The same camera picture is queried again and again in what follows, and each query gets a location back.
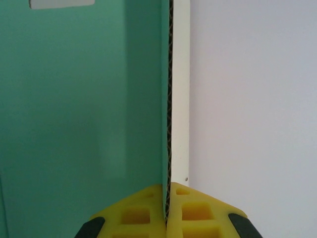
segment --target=white panel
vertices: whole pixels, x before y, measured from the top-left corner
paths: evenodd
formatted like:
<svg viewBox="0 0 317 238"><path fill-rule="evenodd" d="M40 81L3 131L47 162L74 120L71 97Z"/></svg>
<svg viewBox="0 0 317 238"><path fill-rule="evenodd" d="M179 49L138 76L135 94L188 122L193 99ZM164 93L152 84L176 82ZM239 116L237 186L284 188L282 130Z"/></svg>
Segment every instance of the white panel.
<svg viewBox="0 0 317 238"><path fill-rule="evenodd" d="M317 237L317 1L191 1L190 185Z"/></svg>
<svg viewBox="0 0 317 238"><path fill-rule="evenodd" d="M174 0L172 178L188 185L190 0Z"/></svg>
<svg viewBox="0 0 317 238"><path fill-rule="evenodd" d="M30 0L32 9L63 8L95 4L95 0Z"/></svg>

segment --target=black tip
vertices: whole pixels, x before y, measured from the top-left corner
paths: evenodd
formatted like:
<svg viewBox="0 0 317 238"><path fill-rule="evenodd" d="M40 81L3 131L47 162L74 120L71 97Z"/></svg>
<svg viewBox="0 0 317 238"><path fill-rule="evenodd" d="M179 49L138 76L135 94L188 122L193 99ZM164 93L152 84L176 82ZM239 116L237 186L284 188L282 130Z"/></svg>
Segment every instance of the black tip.
<svg viewBox="0 0 317 238"><path fill-rule="evenodd" d="M96 217L86 222L80 228L75 238L97 238L104 223L105 223L105 219L103 217Z"/></svg>
<svg viewBox="0 0 317 238"><path fill-rule="evenodd" d="M228 216L240 238L263 238L248 218L235 213Z"/></svg>

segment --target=green surface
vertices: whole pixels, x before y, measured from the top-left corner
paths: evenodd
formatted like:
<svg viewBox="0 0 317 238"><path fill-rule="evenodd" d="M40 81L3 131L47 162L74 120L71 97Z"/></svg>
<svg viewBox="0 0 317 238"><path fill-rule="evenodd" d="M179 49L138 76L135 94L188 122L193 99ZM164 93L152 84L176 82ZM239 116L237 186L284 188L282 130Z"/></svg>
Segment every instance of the green surface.
<svg viewBox="0 0 317 238"><path fill-rule="evenodd" d="M167 176L168 176L168 157L167 157L167 93L168 93L168 36L169 36L169 0L162 0L161 30L161 68L162 68L162 188L163 188L163 213L167 196Z"/></svg>
<svg viewBox="0 0 317 238"><path fill-rule="evenodd" d="M95 212L162 183L161 14L161 0L48 10L0 1L0 172L10 238L74 237Z"/></svg>

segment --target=vertical edge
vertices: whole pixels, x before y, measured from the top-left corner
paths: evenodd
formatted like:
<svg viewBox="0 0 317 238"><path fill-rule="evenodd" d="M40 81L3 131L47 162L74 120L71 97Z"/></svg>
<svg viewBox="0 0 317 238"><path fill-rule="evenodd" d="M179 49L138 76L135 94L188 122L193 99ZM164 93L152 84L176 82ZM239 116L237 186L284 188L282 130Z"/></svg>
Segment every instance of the vertical edge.
<svg viewBox="0 0 317 238"><path fill-rule="evenodd" d="M169 215L171 176L172 176L172 67L173 67L173 16L174 0L169 0L168 16L168 88L167 88L167 186L166 186L166 204L165 204L165 222Z"/></svg>
<svg viewBox="0 0 317 238"><path fill-rule="evenodd" d="M162 81L162 189L163 189L163 214L167 218L166 211L169 206L169 172L168 172L168 65L169 65L169 2L161 0L161 81Z"/></svg>
<svg viewBox="0 0 317 238"><path fill-rule="evenodd" d="M5 214L3 191L2 191L1 175L0 175L0 237L1 238L9 238L8 229L7 229L6 214Z"/></svg>
<svg viewBox="0 0 317 238"><path fill-rule="evenodd" d="M190 0L174 0L172 182L189 184Z"/></svg>

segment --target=white label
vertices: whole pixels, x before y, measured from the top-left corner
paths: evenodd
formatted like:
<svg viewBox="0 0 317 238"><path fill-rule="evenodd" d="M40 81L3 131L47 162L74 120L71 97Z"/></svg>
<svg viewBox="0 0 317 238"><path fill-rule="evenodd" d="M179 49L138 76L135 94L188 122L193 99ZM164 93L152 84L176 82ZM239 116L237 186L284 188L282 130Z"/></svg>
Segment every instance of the white label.
<svg viewBox="0 0 317 238"><path fill-rule="evenodd" d="M32 9L63 8L93 4L95 4L95 0L30 0L30 7Z"/></svg>

